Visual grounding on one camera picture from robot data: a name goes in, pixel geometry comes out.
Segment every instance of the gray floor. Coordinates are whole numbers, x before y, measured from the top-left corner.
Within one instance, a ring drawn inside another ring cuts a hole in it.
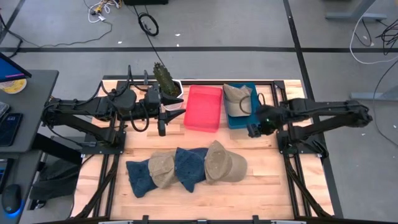
[[[0,0],[1,13],[6,20],[18,1]],[[326,11],[349,11],[357,3],[290,0],[301,46],[348,47],[354,23],[327,21],[324,16]],[[170,0],[169,5],[148,6],[148,10],[160,26],[160,34],[152,39],[157,47],[175,47],[177,44],[181,47],[294,46],[282,1]],[[397,19],[398,7],[394,0],[376,1],[370,12],[387,14],[386,23],[389,23]],[[125,7],[120,10],[111,8],[111,13],[105,17],[113,23],[112,33],[99,41],[71,47],[150,46],[136,18]],[[368,23],[368,27],[374,47],[382,47],[375,36],[384,26]],[[38,45],[91,39],[108,29],[106,24],[87,21],[87,8],[82,0],[70,0],[67,4],[61,0],[27,0],[11,27]],[[358,35],[361,38],[366,35],[363,26],[358,27]],[[16,42],[7,35],[0,47],[13,47]],[[353,45],[362,47],[358,41]],[[159,55],[175,78],[302,79],[293,52],[160,52]],[[357,54],[357,57],[367,62],[385,58],[382,54],[369,53]],[[346,100],[352,91],[373,91],[391,64],[361,65],[346,53],[305,53],[304,58],[318,101]],[[152,71],[157,58],[153,52],[46,52],[19,54],[14,60],[26,69],[59,70],[54,96],[87,98],[103,75],[124,75],[129,64],[134,74],[141,74],[144,69]],[[398,84],[397,72],[398,67],[391,70],[380,90]],[[398,130],[394,128],[394,125],[398,126],[397,110],[396,103],[376,103],[379,126],[392,139],[398,136]],[[58,130],[67,136],[81,135],[72,129]],[[45,129],[40,131],[49,134]],[[378,134],[374,122],[363,129],[341,128],[327,132],[325,136],[344,216],[397,221],[398,148]],[[54,200],[52,206],[39,213],[27,213],[22,222],[65,218],[71,202],[70,197]]]

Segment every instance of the wooden table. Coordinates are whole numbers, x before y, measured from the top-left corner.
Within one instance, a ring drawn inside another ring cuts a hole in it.
[[[304,97],[300,80],[284,81],[288,99]],[[117,84],[117,80],[103,82],[108,91]],[[256,85],[256,88],[258,93],[264,94],[266,103],[273,105],[271,88],[268,85]],[[144,92],[133,86],[132,90],[137,93],[138,99],[144,96]],[[184,86],[183,108],[187,104],[188,92],[189,85]],[[101,91],[99,96],[104,96],[104,93]],[[158,136],[157,123],[154,119],[150,120],[148,130],[143,133],[135,132],[131,124],[126,123],[129,125],[126,128],[126,148],[119,161],[112,220],[141,220],[143,215],[149,215],[150,220],[250,220],[253,215],[268,220],[294,217],[284,160],[279,153],[275,134],[252,139],[248,137],[245,129],[228,129],[224,106],[221,108],[221,123],[217,133],[186,129],[183,125],[184,115],[175,118],[166,127],[166,137]],[[108,125],[96,119],[93,123],[104,127]],[[144,122],[136,121],[136,124],[138,128],[142,128]],[[143,161],[150,158],[155,151],[170,151],[177,147],[184,149],[207,147],[214,140],[222,143],[227,150],[246,158],[248,172],[244,180],[237,183],[217,182],[214,185],[201,182],[196,184],[192,194],[186,191],[181,183],[176,183],[167,189],[152,190],[143,198],[134,196],[129,183],[126,161]],[[314,154],[302,154],[300,158],[307,188],[318,203],[332,214],[333,209],[320,159]],[[97,189],[102,159],[102,155],[96,155],[82,167],[72,216],[82,210]],[[295,189],[299,210],[303,215],[301,194],[297,188]],[[107,192],[106,190],[103,195],[100,215],[104,214]]]

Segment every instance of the monitor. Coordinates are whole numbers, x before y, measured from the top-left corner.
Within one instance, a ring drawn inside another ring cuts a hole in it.
[[[30,77],[32,77],[32,75],[29,72],[21,68],[4,54],[0,53],[0,83]]]

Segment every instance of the white pot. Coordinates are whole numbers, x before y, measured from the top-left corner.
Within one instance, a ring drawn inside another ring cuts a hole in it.
[[[177,83],[177,84],[179,85],[180,89],[181,89],[181,93],[178,95],[177,98],[183,99],[183,98],[184,98],[184,89],[182,88],[181,81],[180,81],[180,80],[175,80],[175,79],[173,79],[173,82]],[[173,111],[173,110],[178,110],[178,109],[180,109],[181,106],[182,106],[182,103],[175,103],[175,104],[167,105],[167,106],[164,106],[164,105],[163,105],[163,108],[164,108],[165,110],[168,110],[168,111]]]

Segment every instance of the potted plant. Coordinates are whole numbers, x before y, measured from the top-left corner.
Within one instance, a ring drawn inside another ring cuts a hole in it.
[[[182,88],[181,81],[173,79],[167,68],[165,68],[159,62],[155,63],[154,75],[157,82],[159,82],[160,89],[163,93],[180,99],[183,98],[184,90]],[[168,111],[178,110],[181,108],[181,106],[182,103],[175,103],[167,106],[163,105],[163,107]]]

